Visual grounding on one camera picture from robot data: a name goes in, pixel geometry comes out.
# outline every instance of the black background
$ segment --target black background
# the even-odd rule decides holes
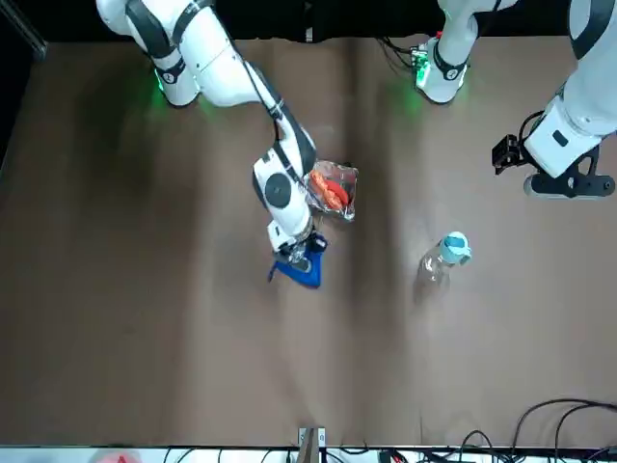
[[[122,40],[101,23],[95,0],[14,0],[48,41]],[[280,37],[404,37],[443,26],[437,0],[218,0],[217,12],[235,39]],[[487,35],[565,35],[568,0],[520,0],[496,14]],[[479,16],[480,22],[488,14]]]

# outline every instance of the carrot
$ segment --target carrot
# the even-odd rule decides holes
[[[328,204],[330,209],[343,209],[343,204],[334,191],[326,190],[326,192],[324,193],[324,200],[326,200],[326,203]]]
[[[345,189],[333,180],[325,180],[328,189],[338,196],[343,205],[349,204],[349,195]]]

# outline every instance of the green led light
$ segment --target green led light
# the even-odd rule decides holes
[[[161,79],[158,77],[158,72],[156,72],[156,69],[154,70],[154,75],[156,76],[156,81],[158,82],[158,90],[163,92],[163,83],[161,82]]]
[[[431,65],[428,62],[424,63],[421,68],[417,69],[417,72],[416,72],[416,86],[419,89],[423,89],[424,88],[430,73],[431,73]]]

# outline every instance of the wire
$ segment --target wire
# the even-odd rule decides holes
[[[534,119],[539,118],[543,114],[544,114],[544,111],[536,111],[535,113],[527,116],[527,119],[525,119],[523,123],[521,124],[521,128],[519,129],[519,139],[518,139],[519,150],[521,150],[521,152],[523,152],[523,143],[524,143],[524,140],[526,140],[526,139],[523,139],[523,134],[524,134],[524,130],[527,127],[527,124],[533,121]]]
[[[342,460],[342,458],[340,458],[340,457],[338,457],[338,456],[334,455],[333,453],[331,453],[331,452],[329,452],[329,451],[326,451],[326,455],[327,455],[327,456],[326,456],[326,460],[328,459],[328,456],[331,456],[331,457],[332,457],[334,460],[336,460],[338,463],[345,463],[345,462]]]
[[[266,456],[268,456],[270,453],[272,453],[272,449],[269,449],[268,451],[265,452],[265,454],[263,455],[263,458],[261,458],[261,463],[266,461]]]
[[[473,436],[475,435],[479,435],[482,436],[482,438],[486,441],[486,443],[489,445],[489,449],[493,448],[493,443],[491,442],[491,439],[489,439],[489,436],[487,436],[483,431],[481,431],[480,429],[474,429],[472,432],[470,432],[465,439],[463,439],[463,444],[461,444],[461,449],[459,450],[459,461],[463,461],[463,451],[465,450],[465,444],[467,443],[467,441],[469,439],[471,439]]]
[[[367,453],[370,450],[368,448],[368,445],[366,444],[366,442],[364,442],[364,449],[349,450],[349,449],[346,449],[345,447],[339,447],[338,449],[340,451],[342,451],[343,453],[347,453],[348,455],[364,455],[365,453]]]
[[[376,38],[376,41],[379,43],[379,46],[384,52],[384,56],[386,57],[389,68],[394,73],[398,74],[398,71],[396,69],[402,70],[404,72],[410,72],[414,70],[411,61],[408,62],[405,60],[405,57],[411,56],[411,49],[401,48],[400,46],[395,45],[388,37],[379,37]],[[390,53],[396,57],[396,60],[398,62],[392,59]]]
[[[484,37],[484,35],[488,32],[488,30],[491,28],[491,26],[493,26],[493,24],[495,23],[496,13],[499,10],[499,7],[501,6],[501,2],[502,2],[502,0],[496,0],[495,1],[495,6],[491,10],[491,17],[489,17],[489,19],[487,19],[486,24],[484,24],[484,27],[478,33],[477,39],[479,39],[481,37]]]
[[[591,455],[589,455],[587,458],[585,458],[585,460],[587,460],[587,461],[592,460],[593,461],[596,457],[602,455],[603,453],[605,453],[607,451],[611,451],[611,450],[616,450],[616,449],[617,449],[616,446],[604,447],[603,449],[599,449],[595,453],[592,453]]]
[[[192,452],[192,451],[194,451],[194,450],[196,450],[196,449],[188,449],[188,450],[186,450],[186,451],[182,454],[182,456],[180,456],[180,457],[179,457],[179,458],[175,461],[175,463],[180,463],[180,462],[181,462],[184,458],[186,458],[186,455],[188,455],[189,453],[191,453],[191,452]]]
[[[584,409],[588,409],[588,408],[603,408],[604,410],[608,410],[614,413],[617,413],[617,408],[615,408],[615,405],[613,404],[604,404],[604,403],[594,403],[594,404],[584,404],[584,405],[579,405],[577,407],[572,408],[571,410],[568,410],[566,413],[564,413],[563,417],[561,417],[561,420],[559,420],[559,423],[555,429],[555,463],[557,461],[557,459],[560,459],[563,461],[563,459],[559,456],[559,433],[561,432],[561,426],[563,426],[564,421],[566,421],[566,419],[572,415],[573,413],[579,411],[579,410],[584,410]]]
[[[585,400],[582,398],[554,398],[553,400],[547,400],[544,402],[540,402],[532,407],[530,407],[529,409],[527,409],[526,412],[523,413],[523,415],[519,418],[519,422],[517,423],[517,427],[516,430],[514,432],[514,437],[512,438],[512,446],[510,447],[510,453],[512,455],[514,455],[516,447],[517,447],[517,443],[519,442],[519,435],[521,434],[521,428],[523,426],[523,422],[526,420],[526,418],[533,413],[534,411],[538,410],[539,408],[543,408],[549,405],[553,405],[556,403],[578,403],[578,404],[584,404],[584,405],[596,405],[596,406],[602,406],[604,408],[607,408],[609,410],[615,411],[617,412],[617,404],[614,403],[608,403],[608,402],[599,402],[596,400]]]

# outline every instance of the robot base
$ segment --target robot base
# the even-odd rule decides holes
[[[468,67],[465,66],[454,79],[447,80],[435,63],[435,46],[438,41],[433,38],[417,48],[418,51],[426,53],[426,60],[416,67],[416,87],[430,101],[445,104],[450,102],[463,86]]]

